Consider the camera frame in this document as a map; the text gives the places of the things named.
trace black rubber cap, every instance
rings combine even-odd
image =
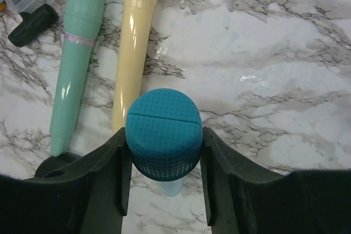
[[[17,47],[23,47],[49,29],[59,18],[56,11],[48,4],[29,14],[20,13],[23,21],[9,35],[9,40]]]

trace microphone handle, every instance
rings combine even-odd
[[[126,125],[127,112],[140,95],[154,9],[123,7],[120,51],[112,111],[114,133]]]
[[[50,151],[54,156],[67,150],[74,133],[91,52],[90,46],[64,40],[50,124],[53,137]]]

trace marble surface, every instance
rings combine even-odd
[[[60,14],[65,1],[53,4]],[[81,155],[112,134],[122,0],[105,7],[70,148]],[[8,33],[20,21],[0,17],[0,173],[23,179],[49,156],[63,30],[17,48]],[[184,92],[203,125],[279,173],[350,169],[350,39],[350,0],[160,0],[142,92]],[[123,233],[211,233],[199,166],[175,198],[134,169]]]

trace microphone head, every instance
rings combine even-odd
[[[67,0],[64,30],[95,40],[103,22],[105,0]]]
[[[156,181],[175,181],[193,170],[200,159],[200,113],[179,91],[151,90],[129,109],[126,140],[142,174]]]

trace toy microphone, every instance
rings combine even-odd
[[[74,133],[89,59],[103,20],[105,0],[67,0],[64,45],[50,133],[51,154],[65,152]]]
[[[177,195],[179,180],[198,163],[202,125],[185,94],[155,89],[137,98],[128,111],[126,140],[135,167],[159,182],[164,194]]]
[[[157,0],[124,0],[112,128],[125,126],[129,107],[140,95],[152,14]]]

